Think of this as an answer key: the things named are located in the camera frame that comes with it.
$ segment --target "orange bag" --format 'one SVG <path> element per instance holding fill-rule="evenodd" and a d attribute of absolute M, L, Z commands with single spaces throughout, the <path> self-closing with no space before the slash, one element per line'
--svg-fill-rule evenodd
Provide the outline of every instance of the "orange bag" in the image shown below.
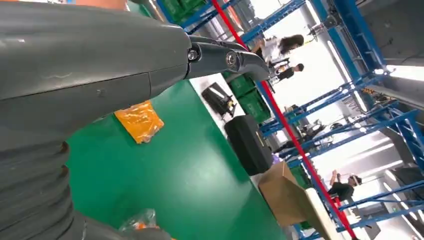
<path fill-rule="evenodd" d="M 148 143 L 151 138 L 164 126 L 148 100 L 115 112 L 126 131 L 137 144 Z"/>

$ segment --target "red pole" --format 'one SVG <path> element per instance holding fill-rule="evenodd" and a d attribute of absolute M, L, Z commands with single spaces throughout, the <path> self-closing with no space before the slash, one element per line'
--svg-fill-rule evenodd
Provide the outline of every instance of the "red pole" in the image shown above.
<path fill-rule="evenodd" d="M 326 188 L 322 184 L 322 182 L 320 180 L 320 177 L 318 177 L 318 174 L 315 172 L 314 167 L 311 164 L 311 161 L 308 159 L 308 157 L 306 156 L 304 150 L 302 149 L 301 144 L 299 143 L 299 141 L 296 139 L 295 135 L 293 134 L 293 131 L 292 131 L 292 129 L 289 126 L 289 123 L 287 122 L 286 118 L 284 117 L 283 113 L 281 112 L 280 108 L 278 107 L 277 102 L 274 99 L 273 94 L 271 93 L 270 88 L 268 87 L 267 81 L 262 81 L 261 82 L 261 85 L 264 88 L 264 90 L 266 92 L 266 95 L 269 98 L 269 101 L 271 103 L 271 106 L 276 111 L 276 114 L 277 114 L 276 117 L 279 118 L 279 120 L 283 124 L 284 128 L 287 130 L 287 133 L 290 136 L 291 140 L 293 141 L 294 146 L 296 147 L 296 149 L 298 150 L 299 154 L 303 158 L 303 163 L 305 164 L 306 168 L 311 173 L 311 176 L 312 176 L 313 180 L 315 180 L 315 182 L 318 185 L 319 189 L 324 193 L 325 200 L 327 202 L 329 202 L 331 208 L 334 210 L 335 214 L 340 219 L 341 223 L 343 224 L 344 228 L 349 233 L 349 235 L 352 237 L 352 239 L 357 239 L 356 238 L 356 235 L 355 235 L 355 233 L 353 231 L 353 229 L 351 228 L 351 226 L 350 226 L 350 224 L 349 224 L 349 222 L 347 220 L 347 218 L 344 218 L 343 215 L 342 215 L 342 213 L 339 211 L 339 208 L 336 207 L 336 205 L 333 202 L 332 198 L 328 194 Z"/>
<path fill-rule="evenodd" d="M 237 32 L 234 29 L 233 25 L 231 24 L 230 20 L 225 15 L 225 13 L 224 13 L 223 9 L 221 8 L 221 6 L 219 5 L 218 1 L 217 0 L 210 0 L 210 1 L 212 2 L 216 11 L 221 16 L 222 20 L 224 21 L 224 23 L 227 25 L 228 29 L 230 30 L 230 32 L 234 36 L 236 42 L 239 43 L 240 45 L 242 45 L 245 49 L 248 49 L 247 46 L 245 45 L 245 43 L 242 41 L 242 38 L 237 34 Z M 311 161 L 308 159 L 308 157 L 306 157 L 305 152 L 303 151 L 299 141 L 296 139 L 295 135 L 293 134 L 293 131 L 291 130 L 291 128 L 289 126 L 289 123 L 287 122 L 286 118 L 284 117 L 283 113 L 281 112 L 280 108 L 278 107 L 277 102 L 274 99 L 273 94 L 271 93 L 271 90 L 268 87 L 267 82 L 262 81 L 261 84 L 262 84 L 263 88 L 265 89 L 266 95 L 268 95 L 268 98 L 269 98 L 269 101 L 270 101 L 272 107 L 276 110 L 277 117 L 280 119 L 281 123 L 284 125 L 285 129 L 287 130 L 288 135 L 290 136 L 291 140 L 294 143 L 294 146 L 297 148 L 298 152 L 302 156 L 303 162 L 305 163 L 307 169 L 311 173 L 316 184 L 318 185 L 320 190 L 324 193 L 325 199 L 327 200 L 327 202 L 329 202 L 331 208 L 334 210 L 335 214 L 340 219 L 341 223 L 343 224 L 344 228 L 349 233 L 349 235 L 353 239 L 356 239 L 356 235 L 355 235 L 353 229 L 351 228 L 351 226 L 349 225 L 348 220 L 345 217 L 343 217 L 342 213 L 339 211 L 339 208 L 336 207 L 336 205 L 332 201 L 330 195 L 327 193 L 326 188 L 321 183 L 321 180 L 318 177 L 318 174 L 315 172 L 314 167 L 311 164 Z"/>
<path fill-rule="evenodd" d="M 245 43 L 242 41 L 242 38 L 237 34 L 236 30 L 234 29 L 233 25 L 231 24 L 230 20 L 228 19 L 228 17 L 225 15 L 223 9 L 221 8 L 220 4 L 218 3 L 217 0 L 210 0 L 213 4 L 213 6 L 215 7 L 216 11 L 218 12 L 218 14 L 221 16 L 222 20 L 224 21 L 225 25 L 227 25 L 229 31 L 232 33 L 232 35 L 235 38 L 235 41 L 242 45 L 245 49 L 248 49 L 248 47 L 245 45 Z"/>

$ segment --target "cardboard box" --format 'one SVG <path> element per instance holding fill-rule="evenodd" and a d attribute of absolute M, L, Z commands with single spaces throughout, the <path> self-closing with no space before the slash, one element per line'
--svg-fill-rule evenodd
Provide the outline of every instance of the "cardboard box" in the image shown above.
<path fill-rule="evenodd" d="M 258 186 L 280 226 L 308 221 L 324 239 L 330 239 L 307 193 L 297 184 L 285 161 L 265 172 Z"/>

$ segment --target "gray plastic housing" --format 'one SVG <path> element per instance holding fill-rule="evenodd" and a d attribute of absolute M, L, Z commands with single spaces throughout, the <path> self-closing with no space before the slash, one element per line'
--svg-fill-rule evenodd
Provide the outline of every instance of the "gray plastic housing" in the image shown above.
<path fill-rule="evenodd" d="M 0 2 L 0 152 L 62 142 L 183 79 L 191 42 L 130 12 Z"/>

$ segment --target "black shirt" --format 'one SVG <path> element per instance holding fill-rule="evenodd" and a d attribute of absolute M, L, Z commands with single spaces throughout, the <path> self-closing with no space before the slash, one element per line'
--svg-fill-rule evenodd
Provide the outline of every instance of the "black shirt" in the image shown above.
<path fill-rule="evenodd" d="M 354 188 L 347 183 L 335 182 L 331 189 L 328 190 L 328 194 L 337 194 L 340 201 L 350 199 L 354 194 Z"/>
<path fill-rule="evenodd" d="M 293 71 L 293 68 L 290 67 L 289 69 L 278 74 L 278 79 L 280 79 L 280 80 L 289 79 L 289 78 L 293 77 L 294 74 L 295 74 L 295 71 Z"/>

